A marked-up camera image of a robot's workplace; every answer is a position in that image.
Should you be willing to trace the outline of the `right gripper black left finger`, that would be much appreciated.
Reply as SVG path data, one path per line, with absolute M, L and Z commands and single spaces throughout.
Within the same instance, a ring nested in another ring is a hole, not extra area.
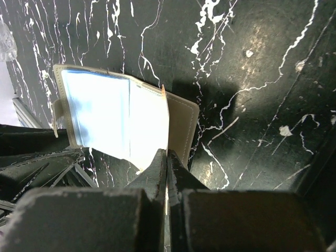
M 163 251 L 166 151 L 124 188 L 36 188 L 17 203 L 1 251 Z

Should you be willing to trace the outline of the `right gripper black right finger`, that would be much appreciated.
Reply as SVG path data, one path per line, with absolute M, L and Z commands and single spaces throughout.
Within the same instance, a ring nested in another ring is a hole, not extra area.
M 326 251 L 303 200 L 278 191 L 208 189 L 167 154 L 172 251 Z

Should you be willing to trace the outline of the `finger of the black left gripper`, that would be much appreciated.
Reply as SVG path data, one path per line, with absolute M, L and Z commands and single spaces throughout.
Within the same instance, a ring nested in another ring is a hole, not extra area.
M 65 129 L 1 125 L 1 200 L 16 203 L 32 188 L 96 187 L 87 148 L 71 148 Z

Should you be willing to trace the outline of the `beige leather card holder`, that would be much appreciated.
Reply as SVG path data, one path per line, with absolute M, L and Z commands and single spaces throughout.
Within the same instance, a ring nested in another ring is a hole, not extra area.
M 56 64 L 59 99 L 72 148 L 92 148 L 146 170 L 158 150 L 188 164 L 200 109 L 192 101 L 121 73 Z

